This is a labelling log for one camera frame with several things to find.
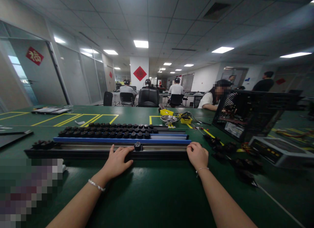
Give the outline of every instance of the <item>black hair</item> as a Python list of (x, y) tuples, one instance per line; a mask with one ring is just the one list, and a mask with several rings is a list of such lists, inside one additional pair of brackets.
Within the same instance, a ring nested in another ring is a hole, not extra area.
[(274, 75), (274, 72), (273, 71), (267, 71), (267, 72), (264, 72), (264, 75), (266, 75), (266, 77), (268, 77), (268, 78), (271, 78)]
[(228, 80), (224, 80), (224, 79), (219, 80), (219, 81), (216, 82), (216, 84), (213, 86), (213, 88), (210, 89), (209, 92), (213, 95), (213, 105), (217, 104), (216, 92), (215, 91), (216, 91), (217, 87), (219, 87), (219, 86), (221, 86), (221, 87), (230, 87), (230, 82)]

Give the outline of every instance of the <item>yellow container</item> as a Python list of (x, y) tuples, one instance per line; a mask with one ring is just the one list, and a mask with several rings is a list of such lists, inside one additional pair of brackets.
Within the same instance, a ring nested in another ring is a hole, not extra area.
[(166, 110), (166, 109), (163, 109), (160, 111), (160, 114), (161, 115), (170, 115), (170, 116), (173, 116), (173, 112), (170, 111), (170, 110)]

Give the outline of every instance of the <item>silver bracelet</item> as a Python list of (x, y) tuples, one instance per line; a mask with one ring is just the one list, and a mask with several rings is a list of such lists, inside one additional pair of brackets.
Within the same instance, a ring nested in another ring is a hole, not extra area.
[(91, 179), (88, 179), (88, 182), (94, 186), (96, 186), (101, 192), (104, 192), (106, 188), (101, 188), (99, 185), (97, 185), (95, 182), (93, 182)]
[(197, 171), (196, 171), (196, 177), (199, 177), (198, 171), (199, 171), (199, 170), (202, 170), (202, 169), (208, 169), (208, 170), (209, 170), (208, 167), (202, 167), (202, 168), (197, 169)]

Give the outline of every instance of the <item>woman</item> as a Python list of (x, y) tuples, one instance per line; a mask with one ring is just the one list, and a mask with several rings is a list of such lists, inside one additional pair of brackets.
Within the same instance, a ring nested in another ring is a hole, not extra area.
[(207, 92), (199, 104), (199, 109), (209, 109), (216, 111), (218, 108), (220, 97), (224, 90), (230, 89), (230, 82), (228, 80), (219, 80), (213, 88)]

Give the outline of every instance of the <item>hand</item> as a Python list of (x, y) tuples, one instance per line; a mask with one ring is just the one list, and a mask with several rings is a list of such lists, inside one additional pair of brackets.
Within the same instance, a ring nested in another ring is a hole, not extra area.
[(191, 142), (187, 148), (187, 155), (194, 166), (195, 170), (207, 167), (208, 165), (208, 151), (202, 148), (198, 142)]

